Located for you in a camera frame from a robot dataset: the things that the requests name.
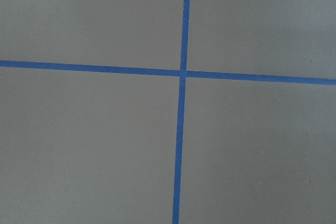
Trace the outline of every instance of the blue tape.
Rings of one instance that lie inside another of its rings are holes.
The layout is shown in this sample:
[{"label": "blue tape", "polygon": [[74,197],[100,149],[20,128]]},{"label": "blue tape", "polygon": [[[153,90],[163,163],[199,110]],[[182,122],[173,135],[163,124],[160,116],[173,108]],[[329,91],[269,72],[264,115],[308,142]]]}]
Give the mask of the blue tape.
[{"label": "blue tape", "polygon": [[178,95],[177,133],[176,133],[176,151],[175,151],[175,176],[174,176],[174,198],[173,198],[173,219],[172,219],[173,224],[179,224],[178,222],[180,216],[180,193],[181,193],[185,82],[187,73],[187,54],[188,54],[189,9],[190,9],[190,0],[183,0],[180,85],[178,91],[179,95]]},{"label": "blue tape", "polygon": [[0,60],[0,67],[53,69],[53,70],[69,70],[69,71],[84,71],[84,72],[104,72],[104,73],[147,74],[150,76],[180,76],[179,70],[170,70],[170,69],[109,67],[109,66],[76,65],[76,64],[11,61],[11,60]]},{"label": "blue tape", "polygon": [[293,77],[293,76],[266,76],[266,75],[261,75],[261,74],[246,74],[246,73],[219,73],[219,72],[187,71],[187,77],[224,79],[224,80],[268,81],[268,82],[336,85],[336,79],[307,78],[307,77]]}]

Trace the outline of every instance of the gray surface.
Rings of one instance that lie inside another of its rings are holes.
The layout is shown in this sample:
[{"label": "gray surface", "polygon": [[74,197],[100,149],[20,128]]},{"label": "gray surface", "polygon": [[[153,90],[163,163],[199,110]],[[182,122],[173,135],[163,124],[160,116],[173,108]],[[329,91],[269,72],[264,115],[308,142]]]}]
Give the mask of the gray surface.
[{"label": "gray surface", "polygon": [[335,0],[191,0],[188,69],[336,78]]},{"label": "gray surface", "polygon": [[0,0],[0,58],[178,69],[183,0]]},{"label": "gray surface", "polygon": [[334,224],[335,96],[188,79],[180,223]]},{"label": "gray surface", "polygon": [[171,223],[178,86],[0,68],[1,224]]}]

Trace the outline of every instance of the gray floor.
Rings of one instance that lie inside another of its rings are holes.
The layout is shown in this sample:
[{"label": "gray floor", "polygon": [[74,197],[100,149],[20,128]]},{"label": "gray floor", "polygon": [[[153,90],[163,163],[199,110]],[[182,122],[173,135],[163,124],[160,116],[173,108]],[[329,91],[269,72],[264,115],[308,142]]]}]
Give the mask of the gray floor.
[{"label": "gray floor", "polygon": [[[0,60],[179,69],[183,0],[0,0]],[[335,78],[335,0],[191,0],[188,70]],[[0,68],[0,223],[171,223],[178,77]],[[180,224],[335,224],[336,86],[187,78]]]}]

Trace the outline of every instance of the gray panel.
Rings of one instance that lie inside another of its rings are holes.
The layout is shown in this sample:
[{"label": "gray panel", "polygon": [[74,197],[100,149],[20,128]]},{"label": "gray panel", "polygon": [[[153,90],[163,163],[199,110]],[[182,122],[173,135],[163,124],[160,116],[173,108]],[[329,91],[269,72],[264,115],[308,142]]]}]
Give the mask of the gray panel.
[{"label": "gray panel", "polygon": [[336,78],[335,0],[191,0],[188,69]]},{"label": "gray panel", "polygon": [[171,223],[178,78],[0,69],[0,222]]},{"label": "gray panel", "polygon": [[0,0],[0,57],[178,69],[183,0]]},{"label": "gray panel", "polygon": [[336,223],[336,87],[188,79],[181,224]]}]

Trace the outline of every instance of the vertical tape strip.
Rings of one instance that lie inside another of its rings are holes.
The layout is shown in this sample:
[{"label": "vertical tape strip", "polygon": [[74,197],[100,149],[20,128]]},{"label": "vertical tape strip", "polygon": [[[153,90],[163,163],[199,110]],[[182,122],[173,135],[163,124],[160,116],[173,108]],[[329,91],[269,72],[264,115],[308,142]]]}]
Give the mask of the vertical tape strip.
[{"label": "vertical tape strip", "polygon": [[182,168],[182,147],[183,147],[185,81],[186,81],[187,53],[188,53],[189,8],[190,8],[190,0],[183,0],[180,87],[178,91],[179,95],[178,95],[178,111],[177,111],[176,152],[175,152],[173,224],[179,224],[178,222],[180,215],[181,168]]}]

